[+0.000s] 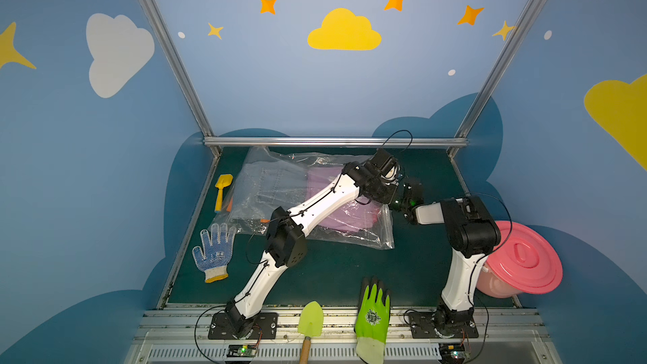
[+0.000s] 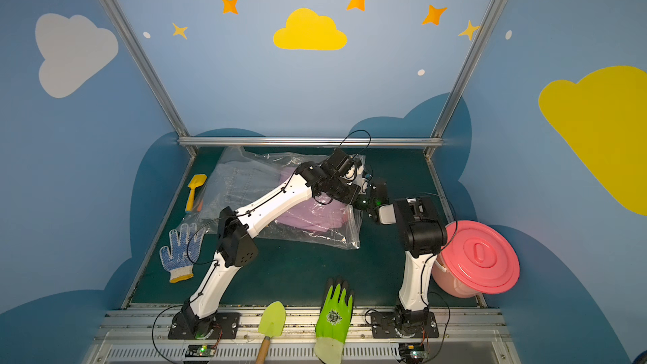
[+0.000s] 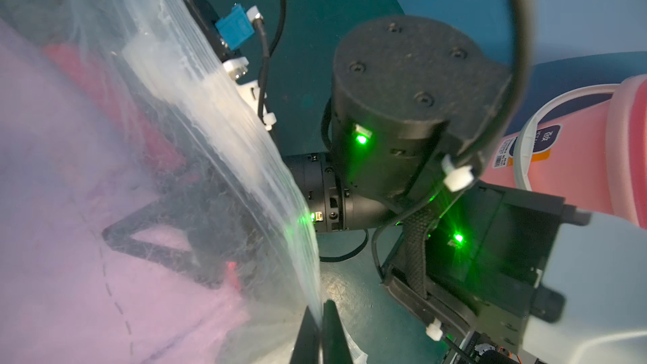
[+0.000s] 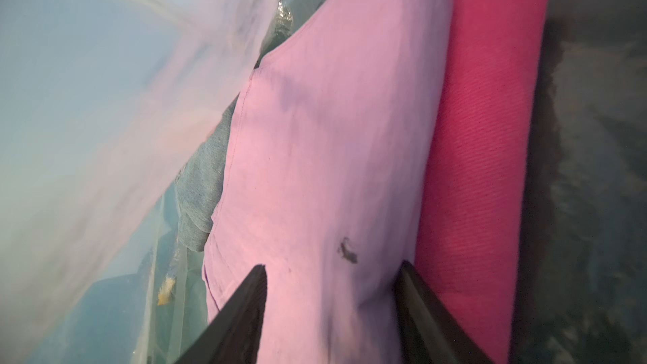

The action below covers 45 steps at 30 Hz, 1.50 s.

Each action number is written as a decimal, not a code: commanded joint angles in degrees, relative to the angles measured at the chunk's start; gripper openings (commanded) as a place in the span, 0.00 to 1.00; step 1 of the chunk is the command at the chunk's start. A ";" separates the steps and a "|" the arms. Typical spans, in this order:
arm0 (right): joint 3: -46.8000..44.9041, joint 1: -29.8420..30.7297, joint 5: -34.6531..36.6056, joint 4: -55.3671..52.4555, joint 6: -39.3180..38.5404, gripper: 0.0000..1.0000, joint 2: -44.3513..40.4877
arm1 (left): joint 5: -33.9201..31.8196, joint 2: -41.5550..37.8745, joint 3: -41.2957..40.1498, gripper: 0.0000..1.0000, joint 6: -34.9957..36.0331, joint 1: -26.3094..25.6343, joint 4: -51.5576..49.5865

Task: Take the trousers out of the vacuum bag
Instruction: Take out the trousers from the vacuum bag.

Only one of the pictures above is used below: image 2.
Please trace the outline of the purple trousers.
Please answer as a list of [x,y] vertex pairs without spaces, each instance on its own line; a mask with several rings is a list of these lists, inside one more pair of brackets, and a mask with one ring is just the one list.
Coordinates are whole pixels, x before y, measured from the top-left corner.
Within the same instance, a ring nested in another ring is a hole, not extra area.
[[290,228],[314,233],[342,229],[353,217],[353,209],[333,200],[324,205],[313,198],[301,202],[276,219],[276,222]]

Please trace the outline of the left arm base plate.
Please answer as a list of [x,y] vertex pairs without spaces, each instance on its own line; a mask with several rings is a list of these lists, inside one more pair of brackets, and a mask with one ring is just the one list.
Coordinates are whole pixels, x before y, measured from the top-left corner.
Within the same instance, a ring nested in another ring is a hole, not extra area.
[[214,313],[198,320],[191,313],[179,312],[168,332],[170,340],[233,340],[239,328],[239,313]]

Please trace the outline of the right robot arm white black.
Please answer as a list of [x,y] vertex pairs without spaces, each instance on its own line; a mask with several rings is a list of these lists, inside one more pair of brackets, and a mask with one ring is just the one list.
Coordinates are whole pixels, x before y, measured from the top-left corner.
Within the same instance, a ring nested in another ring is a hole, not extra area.
[[427,325],[432,266],[449,240],[436,205],[430,194],[391,201],[385,180],[369,181],[365,187],[354,206],[378,224],[396,225],[405,252],[394,323],[401,330]]

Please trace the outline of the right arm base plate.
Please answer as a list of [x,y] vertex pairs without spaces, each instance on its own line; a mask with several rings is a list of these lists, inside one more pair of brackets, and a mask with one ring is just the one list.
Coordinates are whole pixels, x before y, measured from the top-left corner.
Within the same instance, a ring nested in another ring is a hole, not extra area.
[[387,312],[370,310],[365,315],[374,339],[437,339],[440,337],[434,313],[429,310]]

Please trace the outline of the clear plastic vacuum bag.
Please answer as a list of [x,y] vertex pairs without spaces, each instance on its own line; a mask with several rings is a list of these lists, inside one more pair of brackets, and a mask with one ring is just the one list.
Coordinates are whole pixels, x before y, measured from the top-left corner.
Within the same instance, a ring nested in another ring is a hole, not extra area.
[[207,178],[199,207],[187,213],[183,225],[204,234],[217,234],[221,211],[231,208],[240,221],[263,217],[261,238],[324,244],[339,249],[360,248],[362,214],[324,192],[297,196],[306,189],[295,173],[301,163],[319,164],[323,154],[251,153],[228,147]]

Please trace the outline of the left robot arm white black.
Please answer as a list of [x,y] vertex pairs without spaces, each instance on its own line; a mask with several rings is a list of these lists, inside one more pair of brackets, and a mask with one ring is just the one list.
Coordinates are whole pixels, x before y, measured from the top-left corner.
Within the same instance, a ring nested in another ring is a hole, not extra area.
[[173,317],[168,337],[174,340],[210,339],[217,327],[217,310],[224,292],[238,271],[253,261],[259,250],[254,239],[273,221],[296,205],[318,195],[352,205],[362,192],[359,158],[329,158],[298,165],[276,189],[218,217],[219,246],[200,286]]

